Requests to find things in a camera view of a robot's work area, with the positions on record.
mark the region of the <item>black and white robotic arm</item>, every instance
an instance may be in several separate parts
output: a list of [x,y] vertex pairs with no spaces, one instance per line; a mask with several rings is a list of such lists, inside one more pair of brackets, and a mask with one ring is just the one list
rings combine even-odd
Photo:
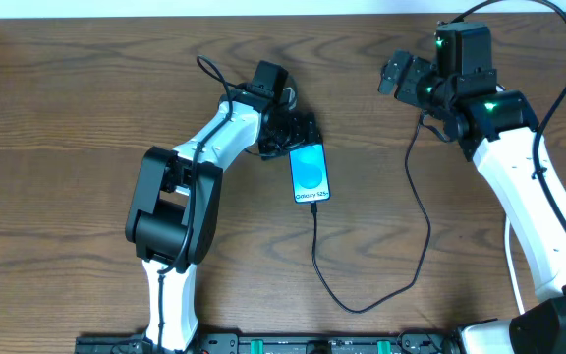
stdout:
[[[136,244],[149,281],[150,324],[143,342],[147,351],[156,350],[159,342],[165,352],[185,351],[194,338],[196,268],[215,233],[226,169],[255,143],[262,159],[319,143],[314,117],[295,110],[297,93],[285,88],[287,79],[280,66],[260,62],[253,80],[234,86],[230,98],[222,96],[213,119],[193,138],[172,150],[153,147],[145,154],[126,237]],[[161,191],[195,193],[193,232],[188,231],[191,199],[179,206],[160,199]],[[159,275],[168,266],[174,270]]]
[[512,321],[464,328],[466,353],[566,353],[566,230],[538,173],[566,220],[566,191],[541,138],[538,119],[516,90],[498,90],[491,38],[483,23],[441,24],[433,62],[397,50],[382,70],[379,91],[444,123],[443,141],[457,141],[500,200],[532,273],[540,305]]

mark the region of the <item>wooden table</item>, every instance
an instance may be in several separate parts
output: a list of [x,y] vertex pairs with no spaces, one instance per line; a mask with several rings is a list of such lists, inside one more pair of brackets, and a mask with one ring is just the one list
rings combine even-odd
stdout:
[[[71,353],[82,334],[148,322],[141,261],[124,225],[144,152],[189,139],[222,86],[260,59],[298,81],[325,136],[333,198],[320,205],[319,262],[362,307],[410,281],[425,222],[405,149],[417,111],[377,93],[397,48],[430,58],[437,16],[0,21],[0,352]],[[554,15],[474,16],[490,25],[500,82],[542,117],[566,81],[566,29]],[[547,131],[566,186],[566,100]],[[416,286],[354,316],[311,267],[308,206],[292,199],[287,158],[241,155],[224,176],[213,246],[198,268],[202,325],[243,332],[397,332],[517,315],[503,211],[457,145],[423,132],[411,170],[433,222]],[[528,307],[536,303],[514,243]]]

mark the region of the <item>phone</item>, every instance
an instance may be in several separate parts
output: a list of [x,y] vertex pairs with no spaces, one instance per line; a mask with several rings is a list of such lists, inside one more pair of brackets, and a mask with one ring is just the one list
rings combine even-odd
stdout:
[[322,202],[331,198],[322,144],[290,151],[290,167],[296,203]]

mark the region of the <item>white cable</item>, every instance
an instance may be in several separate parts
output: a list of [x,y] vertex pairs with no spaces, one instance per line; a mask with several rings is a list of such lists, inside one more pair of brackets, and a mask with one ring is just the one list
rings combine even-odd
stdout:
[[506,225],[503,232],[503,243],[506,249],[506,261],[508,261],[508,271],[510,272],[510,282],[512,282],[512,291],[515,293],[515,300],[517,300],[517,308],[519,314],[523,315],[526,311],[523,308],[523,301],[521,300],[521,293],[519,292],[519,284],[517,284],[517,274],[515,267],[512,263],[512,253],[510,252],[510,219],[506,215]]

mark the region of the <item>white background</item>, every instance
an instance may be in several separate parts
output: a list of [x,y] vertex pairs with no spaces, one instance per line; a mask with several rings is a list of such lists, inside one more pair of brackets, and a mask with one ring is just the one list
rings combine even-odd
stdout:
[[[566,11],[566,0],[553,0]],[[0,19],[461,13],[481,0],[0,0]],[[527,0],[486,12],[548,11]]]

